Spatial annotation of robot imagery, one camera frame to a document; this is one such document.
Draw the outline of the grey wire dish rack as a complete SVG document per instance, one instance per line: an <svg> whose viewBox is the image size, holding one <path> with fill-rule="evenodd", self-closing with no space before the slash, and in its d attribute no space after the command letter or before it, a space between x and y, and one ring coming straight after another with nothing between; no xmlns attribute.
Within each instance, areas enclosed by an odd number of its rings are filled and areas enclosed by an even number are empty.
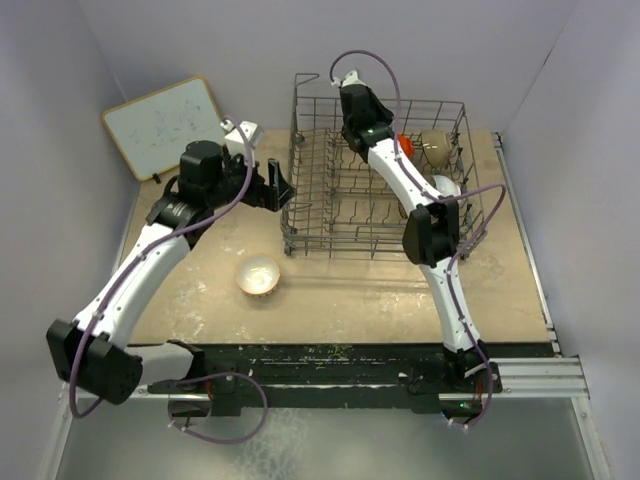
<svg viewBox="0 0 640 480"><path fill-rule="evenodd" d="M478 188L478 173L464 103L394 98L384 105L398 109L398 125L411 138L411 162L433 182L444 175L461 191ZM317 73L298 73L293 87L288 181L296 196L282 211L284 251L330 256L400 254L406 220L385 180L352 152L341 134L337 92ZM453 151L442 168L432 168L421 147L421 132L441 130L453 136Z"/></svg>

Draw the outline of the beige white bowl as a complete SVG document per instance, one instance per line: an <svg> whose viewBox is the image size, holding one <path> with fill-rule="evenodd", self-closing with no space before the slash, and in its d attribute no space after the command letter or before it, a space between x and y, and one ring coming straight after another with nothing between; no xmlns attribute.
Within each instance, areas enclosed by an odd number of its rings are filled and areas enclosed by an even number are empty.
<svg viewBox="0 0 640 480"><path fill-rule="evenodd" d="M246 258L236 269L235 280L240 290L252 297L271 294L281 278L278 263L268 255Z"/></svg>

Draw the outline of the orange bowl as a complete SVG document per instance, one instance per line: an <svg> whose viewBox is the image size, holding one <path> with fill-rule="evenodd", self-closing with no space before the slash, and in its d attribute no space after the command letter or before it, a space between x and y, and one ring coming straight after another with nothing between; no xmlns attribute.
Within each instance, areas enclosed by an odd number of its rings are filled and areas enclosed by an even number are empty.
<svg viewBox="0 0 640 480"><path fill-rule="evenodd" d="M414 156L414 153L415 153L415 146L414 146L411 138L406 136L406 135L404 135L404 134L402 134L402 133L399 133L397 135L397 138L398 138L398 143L399 143L402 151L406 155L406 157L409 160L412 160L413 156Z"/></svg>

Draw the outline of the black glossy bowl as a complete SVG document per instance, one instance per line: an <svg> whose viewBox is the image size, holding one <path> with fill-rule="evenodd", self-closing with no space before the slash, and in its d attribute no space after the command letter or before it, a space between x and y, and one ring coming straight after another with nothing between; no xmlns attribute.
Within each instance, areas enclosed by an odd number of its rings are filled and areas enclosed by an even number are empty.
<svg viewBox="0 0 640 480"><path fill-rule="evenodd" d="M441 130L421 132L421 147L426 161L432 168L442 168L449 162L453 151L453 136Z"/></svg>

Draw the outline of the white ceramic bowl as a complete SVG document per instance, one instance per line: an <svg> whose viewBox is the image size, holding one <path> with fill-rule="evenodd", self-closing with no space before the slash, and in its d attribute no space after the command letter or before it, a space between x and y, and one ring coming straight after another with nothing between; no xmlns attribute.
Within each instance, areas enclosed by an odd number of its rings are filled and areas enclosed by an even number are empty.
<svg viewBox="0 0 640 480"><path fill-rule="evenodd" d="M443 197L459 197L461 195L460 186L444 175L433 175L434 188Z"/></svg>

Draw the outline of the brown rimmed cream bowl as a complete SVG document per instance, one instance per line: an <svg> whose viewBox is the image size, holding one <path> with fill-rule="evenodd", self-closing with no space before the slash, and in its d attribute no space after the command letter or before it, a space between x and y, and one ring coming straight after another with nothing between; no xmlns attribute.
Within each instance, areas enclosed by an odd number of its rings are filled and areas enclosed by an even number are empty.
<svg viewBox="0 0 640 480"><path fill-rule="evenodd" d="M409 217L409 213L407 212L407 210L404 208L404 205L402 204L401 201L397 202L398 205L398 212L399 212L399 216L401 219L403 220L407 220Z"/></svg>

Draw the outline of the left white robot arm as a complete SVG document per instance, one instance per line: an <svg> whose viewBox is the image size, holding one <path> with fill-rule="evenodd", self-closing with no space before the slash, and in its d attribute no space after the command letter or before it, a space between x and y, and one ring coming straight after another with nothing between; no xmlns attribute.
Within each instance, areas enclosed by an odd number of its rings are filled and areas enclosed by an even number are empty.
<svg viewBox="0 0 640 480"><path fill-rule="evenodd" d="M230 145L190 143L179 170L164 186L129 255L71 321L56 320L46 340L58 377L69 393L82 389L99 401L119 405L140 385L172 381L184 392L202 387L206 354L180 340L133 349L135 326L169 273L194 249L203 234L238 203L272 212L295 195L280 164L257 161Z"/></svg>

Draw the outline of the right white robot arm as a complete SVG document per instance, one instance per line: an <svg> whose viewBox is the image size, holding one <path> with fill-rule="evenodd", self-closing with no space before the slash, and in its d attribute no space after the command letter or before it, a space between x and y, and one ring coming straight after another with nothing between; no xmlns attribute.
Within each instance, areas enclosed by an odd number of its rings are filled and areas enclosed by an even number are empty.
<svg viewBox="0 0 640 480"><path fill-rule="evenodd" d="M342 85L339 92L344 139L382 176L407 214L402 247L431 290L449 362L444 369L446 383L456 391L467 391L484 371L485 391L491 394L497 374L471 318L459 279L458 198L444 195L420 174L392 129L393 114L369 86Z"/></svg>

